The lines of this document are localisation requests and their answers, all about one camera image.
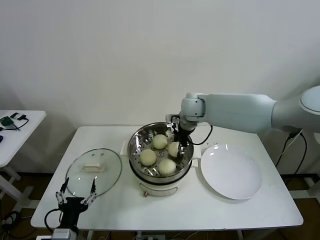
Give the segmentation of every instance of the white plate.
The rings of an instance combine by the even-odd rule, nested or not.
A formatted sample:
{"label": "white plate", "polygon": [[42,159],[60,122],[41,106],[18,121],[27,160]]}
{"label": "white plate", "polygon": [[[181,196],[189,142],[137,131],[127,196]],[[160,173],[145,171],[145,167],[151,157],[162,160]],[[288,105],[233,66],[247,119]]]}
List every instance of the white plate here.
{"label": "white plate", "polygon": [[202,155],[200,167],[207,183],[227,198],[249,199],[261,188],[258,165],[246,152],[232,145],[209,147]]}

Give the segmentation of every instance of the glass lid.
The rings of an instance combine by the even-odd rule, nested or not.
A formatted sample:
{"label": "glass lid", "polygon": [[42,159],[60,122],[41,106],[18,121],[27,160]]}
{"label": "glass lid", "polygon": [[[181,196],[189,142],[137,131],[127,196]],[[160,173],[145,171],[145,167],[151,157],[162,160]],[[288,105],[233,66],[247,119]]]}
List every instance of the glass lid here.
{"label": "glass lid", "polygon": [[93,180],[96,195],[108,192],[118,181],[122,171],[120,156],[106,148],[85,152],[70,165],[65,179],[69,178],[67,189],[76,197],[88,197]]}

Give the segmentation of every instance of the table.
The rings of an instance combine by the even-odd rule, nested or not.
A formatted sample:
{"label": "table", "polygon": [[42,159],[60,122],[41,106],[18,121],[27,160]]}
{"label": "table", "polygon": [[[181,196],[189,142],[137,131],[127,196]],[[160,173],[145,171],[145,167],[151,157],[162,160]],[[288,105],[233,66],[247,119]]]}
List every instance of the table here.
{"label": "table", "polygon": [[[120,153],[123,142],[140,126],[82,126],[80,127],[40,203],[31,225],[44,228],[45,214],[57,208],[55,192],[65,181],[70,164],[82,153],[95,148],[109,148]],[[199,126],[191,135],[201,142],[209,127]],[[184,177],[185,187],[166,197],[143,197],[134,181],[127,156],[121,156],[122,173],[115,186],[98,197],[79,217],[81,230],[115,231],[199,231],[265,229],[298,226],[303,218],[256,134],[214,127],[202,146],[214,143],[237,145],[248,152],[262,172],[262,187],[249,200],[224,198],[208,187],[200,168],[192,167]],[[51,227],[59,225],[59,212],[48,217]]]}
{"label": "table", "polygon": [[[8,166],[8,163],[45,118],[46,112],[38,110],[0,110],[0,118],[5,116],[10,117],[16,112],[26,115],[26,117],[29,119],[29,122],[23,126],[20,131],[2,130],[0,132],[0,135],[3,136],[3,140],[0,143],[0,168],[2,168],[11,176],[9,181],[0,176],[0,188],[2,189],[0,198],[2,199],[4,194],[8,194],[17,202],[13,208],[13,211],[20,212],[22,208],[35,209],[39,201],[28,199],[28,196],[33,190],[32,186],[28,186],[25,188],[24,192],[20,192],[12,185],[14,180],[20,180],[21,177],[14,169]],[[12,120],[17,127],[26,122],[25,120]]]}

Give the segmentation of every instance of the wire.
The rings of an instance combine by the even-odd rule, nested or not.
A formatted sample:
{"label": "wire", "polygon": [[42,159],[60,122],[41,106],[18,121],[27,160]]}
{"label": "wire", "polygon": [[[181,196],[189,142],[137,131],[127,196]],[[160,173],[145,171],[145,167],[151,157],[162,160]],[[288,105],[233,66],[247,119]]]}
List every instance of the wire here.
{"label": "wire", "polygon": [[295,140],[299,137],[299,135],[302,133],[302,131],[303,131],[303,129],[301,129],[301,131],[297,135],[295,135],[292,142],[290,142],[290,144],[284,149],[284,151],[279,155],[279,157],[282,156],[282,154],[284,154],[288,150],[288,148],[291,146],[291,144],[293,144],[295,142]]}
{"label": "wire", "polygon": [[182,233],[182,231],[178,232],[176,235],[174,235],[171,240],[173,240],[176,236],[178,236],[180,233]]}
{"label": "wire", "polygon": [[199,231],[196,231],[194,233],[192,233],[190,236],[188,236],[185,240],[188,240],[189,238],[191,238],[193,235],[197,234]]}
{"label": "wire", "polygon": [[61,211],[60,214],[59,214],[59,223],[61,223],[61,217],[64,213]]}
{"label": "wire", "polygon": [[58,209],[58,208],[51,209],[44,216],[44,225],[45,225],[46,229],[48,229],[51,233],[53,233],[54,231],[49,227],[49,225],[47,223],[47,217],[49,216],[50,213],[57,212],[57,211],[60,211],[60,209]]}
{"label": "wire", "polygon": [[18,127],[15,127],[15,128],[11,128],[11,129],[6,129],[6,128],[1,127],[1,128],[2,128],[2,129],[1,129],[1,131],[2,131],[2,130],[7,130],[7,131],[10,131],[10,130],[17,130],[17,129],[22,128],[22,127],[23,127],[24,125],[26,125],[28,122],[29,122],[29,119],[28,119],[28,118],[26,118],[26,122],[25,122],[24,124],[22,124],[21,126],[18,126]]}
{"label": "wire", "polygon": [[30,218],[32,218],[32,215],[31,216],[22,216],[21,218],[22,219],[30,219]]}
{"label": "wire", "polygon": [[107,240],[108,237],[109,237],[109,234],[110,234],[110,231],[108,231],[108,234],[106,235],[106,237],[101,236],[101,237],[98,238],[98,240]]}
{"label": "wire", "polygon": [[174,118],[180,119],[180,116],[179,115],[171,115],[171,118],[170,118],[171,123],[173,123]]}
{"label": "wire", "polygon": [[290,139],[291,139],[290,136],[288,136],[288,138],[286,139],[286,141],[285,141],[285,143],[284,143],[284,145],[283,145],[283,149],[282,149],[281,155],[279,156],[278,161],[277,161],[276,164],[275,164],[275,167],[278,167],[278,165],[279,165],[279,163],[280,163],[280,160],[281,160],[281,158],[282,158],[282,156],[283,156],[282,153],[285,152],[286,145],[287,145],[287,143],[289,142]]}
{"label": "wire", "polygon": [[212,125],[210,125],[210,127],[211,127],[211,129],[210,129],[210,132],[209,132],[208,136],[206,136],[206,138],[205,138],[202,142],[200,142],[200,143],[194,143],[194,142],[192,142],[189,138],[187,138],[187,141],[188,141],[190,144],[196,145],[196,146],[199,146],[199,145],[204,144],[204,143],[208,140],[208,138],[210,137],[210,135],[211,135],[211,133],[212,133],[212,130],[214,129],[214,127],[213,127]]}
{"label": "wire", "polygon": [[[301,159],[301,161],[299,163],[299,166],[297,167],[297,169],[294,172],[294,175],[297,174],[297,172],[299,171],[302,163],[305,160],[305,157],[306,157],[306,154],[307,154],[307,150],[308,150],[308,143],[307,143],[307,140],[306,140],[305,136],[302,133],[300,133],[300,135],[301,135],[301,137],[303,138],[303,141],[304,141],[304,153],[303,153],[303,157],[302,157],[302,159]],[[287,185],[291,180],[292,180],[292,178],[290,178],[285,184]]]}
{"label": "wire", "polygon": [[[12,214],[16,214],[16,218],[14,219],[12,217]],[[21,223],[22,221],[24,220],[27,220],[27,219],[30,219],[30,217],[32,216],[29,216],[29,217],[25,217],[23,220],[20,220],[21,217],[20,217],[20,214],[19,212],[16,212],[16,211],[12,211],[10,212],[7,217],[5,218],[4,221],[6,221],[7,219],[11,218],[11,224],[3,224],[2,225],[2,228],[3,228],[3,232],[0,234],[0,236],[2,235],[2,240],[4,240],[4,233],[7,234],[7,238],[5,240],[8,240],[8,238],[13,238],[13,239],[24,239],[24,238],[27,238],[29,237],[30,235],[32,235],[35,231],[37,231],[37,229],[35,228],[32,232],[24,235],[24,236],[13,236],[11,233],[10,233],[10,228],[14,228],[15,226],[17,226],[17,224]],[[2,217],[2,201],[0,199],[0,218],[1,218],[1,221],[3,221],[3,217]]]}
{"label": "wire", "polygon": [[[277,166],[279,165],[280,160],[281,160],[283,154],[285,153],[285,151],[287,151],[287,149],[291,146],[291,144],[293,144],[293,143],[296,141],[296,139],[299,137],[299,135],[302,133],[302,131],[303,131],[303,129],[301,129],[296,135],[293,135],[293,133],[290,133],[290,134],[289,134],[288,138],[286,139],[286,141],[285,141],[285,143],[284,143],[284,145],[283,145],[282,152],[281,152],[280,155],[279,155],[279,158],[278,158],[278,161],[277,161],[276,164],[275,164],[275,167],[277,167]],[[292,142],[290,142],[289,145],[286,146],[287,143],[288,143],[288,141],[289,141],[290,139],[292,139],[292,138],[293,138]]]}
{"label": "wire", "polygon": [[[5,233],[5,232],[4,232],[4,233]],[[2,235],[2,238],[1,238],[2,240],[4,240],[4,236],[5,236],[5,234]],[[9,235],[7,234],[5,240],[8,240],[8,238],[9,238]]]}

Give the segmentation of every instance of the white bun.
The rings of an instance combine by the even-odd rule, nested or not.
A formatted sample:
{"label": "white bun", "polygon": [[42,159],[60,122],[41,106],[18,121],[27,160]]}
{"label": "white bun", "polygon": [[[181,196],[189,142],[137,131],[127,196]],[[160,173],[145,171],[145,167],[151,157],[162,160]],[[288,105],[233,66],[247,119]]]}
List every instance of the white bun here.
{"label": "white bun", "polygon": [[173,174],[176,171],[176,163],[171,159],[165,159],[160,162],[158,170],[162,176]]}
{"label": "white bun", "polygon": [[152,144],[156,149],[164,149],[168,144],[168,140],[165,135],[159,134],[153,138]]}
{"label": "white bun", "polygon": [[140,162],[144,166],[151,166],[157,161],[157,155],[151,149],[143,150],[140,154]]}
{"label": "white bun", "polygon": [[177,141],[170,143],[170,145],[168,146],[168,152],[174,158],[178,156],[178,151],[179,151],[178,147],[179,147],[179,142]]}

